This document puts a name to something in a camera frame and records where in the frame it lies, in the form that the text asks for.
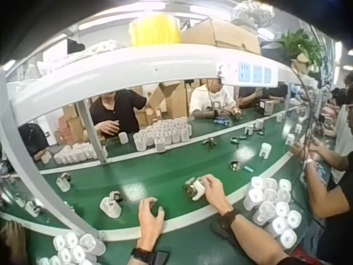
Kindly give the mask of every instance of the electrical outlet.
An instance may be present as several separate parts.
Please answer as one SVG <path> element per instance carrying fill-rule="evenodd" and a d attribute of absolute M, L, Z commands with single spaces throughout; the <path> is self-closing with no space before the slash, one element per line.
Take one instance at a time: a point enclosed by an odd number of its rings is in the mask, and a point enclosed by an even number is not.
<path fill-rule="evenodd" d="M 239 63 L 238 81 L 250 82 L 250 64 L 245 62 Z"/>
<path fill-rule="evenodd" d="M 263 67 L 260 65 L 253 66 L 253 82 L 262 83 L 263 81 Z"/>
<path fill-rule="evenodd" d="M 271 69 L 265 67 L 265 69 L 264 69 L 264 83 L 265 84 L 270 84 L 271 83 L 271 79 L 272 79 Z"/>

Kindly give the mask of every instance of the factory workstation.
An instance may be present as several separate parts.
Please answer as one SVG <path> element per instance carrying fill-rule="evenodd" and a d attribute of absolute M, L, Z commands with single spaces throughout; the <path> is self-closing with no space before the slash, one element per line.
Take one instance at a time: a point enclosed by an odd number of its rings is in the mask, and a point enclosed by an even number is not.
<path fill-rule="evenodd" d="M 253 0 L 79 17 L 1 62 L 4 264 L 348 264 L 352 50 Z"/>

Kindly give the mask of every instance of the stack of boxes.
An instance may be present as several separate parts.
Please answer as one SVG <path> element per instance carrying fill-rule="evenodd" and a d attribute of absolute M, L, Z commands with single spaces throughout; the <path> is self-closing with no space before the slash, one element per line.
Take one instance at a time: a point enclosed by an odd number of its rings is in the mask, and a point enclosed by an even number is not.
<path fill-rule="evenodd" d="M 63 107 L 64 115 L 59 118 L 55 137 L 59 145 L 74 145 L 83 142 L 84 126 L 74 105 Z"/>

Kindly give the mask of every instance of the white shelf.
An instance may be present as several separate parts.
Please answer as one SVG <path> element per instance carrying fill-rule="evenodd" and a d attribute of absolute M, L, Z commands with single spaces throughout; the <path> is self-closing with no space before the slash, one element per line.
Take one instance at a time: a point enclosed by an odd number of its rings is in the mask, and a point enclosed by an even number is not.
<path fill-rule="evenodd" d="M 119 89 L 194 78 L 217 78 L 220 62 L 256 61 L 277 65 L 279 81 L 299 84 L 291 69 L 244 51 L 196 44 L 129 47 L 95 55 L 29 84 L 11 100 L 15 119 L 22 125 L 65 105 Z M 307 86 L 317 82 L 303 76 Z"/>

